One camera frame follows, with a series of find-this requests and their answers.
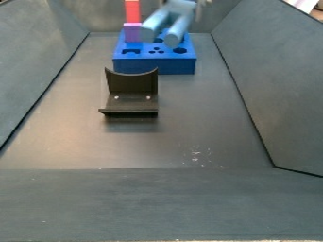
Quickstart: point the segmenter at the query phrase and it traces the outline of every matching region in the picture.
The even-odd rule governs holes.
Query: bin floor
[[[210,34],[191,35],[196,74],[159,76],[157,118],[99,113],[117,36],[89,35],[3,149],[0,168],[271,168]]]

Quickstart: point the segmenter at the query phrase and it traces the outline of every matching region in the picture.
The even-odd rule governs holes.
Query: blue foam block
[[[137,74],[157,67],[157,74],[193,74],[196,70],[196,52],[188,33],[176,49],[164,44],[164,29],[153,43],[127,43],[121,30],[113,53],[113,69],[116,72]]]

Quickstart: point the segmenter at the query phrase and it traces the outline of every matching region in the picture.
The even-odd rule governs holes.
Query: dark gray surface
[[[124,0],[59,0],[80,19],[91,32],[120,31],[125,21]],[[191,32],[210,33],[230,10],[242,0],[215,0],[203,8],[199,22],[192,23]],[[141,20],[159,8],[160,0],[140,0]]]
[[[276,169],[1,170],[0,240],[323,239],[323,180]]]
[[[56,0],[1,4],[0,146],[85,35]]]
[[[323,175],[323,25],[282,1],[243,0],[212,35],[274,163]]]
[[[159,76],[159,116],[105,119],[117,34],[92,34],[1,150],[0,168],[271,167],[210,34],[196,74]]]

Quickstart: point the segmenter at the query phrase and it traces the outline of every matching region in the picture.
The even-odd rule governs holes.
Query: gray wall
[[[276,166],[323,175],[323,25],[242,0],[212,32]]]
[[[87,33],[56,0],[0,5],[0,146]]]
[[[59,0],[92,32],[120,31],[125,21],[124,0]],[[192,24],[192,32],[211,32],[242,0],[215,0],[204,8],[203,17]],[[143,20],[159,7],[159,0],[141,0]]]

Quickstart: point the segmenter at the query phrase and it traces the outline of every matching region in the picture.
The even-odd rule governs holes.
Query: red block
[[[140,23],[140,2],[139,0],[125,0],[127,22]]]

